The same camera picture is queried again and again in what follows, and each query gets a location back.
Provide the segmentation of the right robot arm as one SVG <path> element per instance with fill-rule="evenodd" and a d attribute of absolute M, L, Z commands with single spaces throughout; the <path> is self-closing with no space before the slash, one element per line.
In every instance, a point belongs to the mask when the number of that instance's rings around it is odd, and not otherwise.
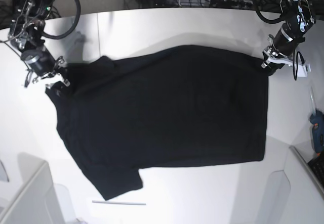
<path fill-rule="evenodd" d="M 24 87 L 30 83 L 45 80 L 45 86 L 51 88 L 60 82 L 70 86 L 63 57 L 55 59 L 45 46 L 45 40 L 60 40 L 74 32 L 81 14 L 79 0 L 74 0 L 76 15 L 72 26 L 63 34 L 50 35 L 44 31 L 55 0 L 21 0 L 15 9 L 8 38 L 3 43 L 19 52 L 20 60 L 27 68 Z"/>

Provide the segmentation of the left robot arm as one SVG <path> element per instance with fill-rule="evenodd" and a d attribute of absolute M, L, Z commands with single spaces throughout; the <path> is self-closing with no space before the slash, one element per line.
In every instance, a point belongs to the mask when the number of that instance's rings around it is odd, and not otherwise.
<path fill-rule="evenodd" d="M 263 69 L 274 73 L 284 65 L 292 67 L 293 78 L 307 77 L 310 68 L 302 53 L 297 49 L 305 42 L 305 34 L 316 24 L 312 3 L 308 0 L 280 0 L 281 15 L 277 19 L 267 19 L 259 10 L 256 0 L 252 0 L 258 17 L 267 24 L 282 25 L 278 33 L 268 36 L 269 45 L 263 50 Z"/>

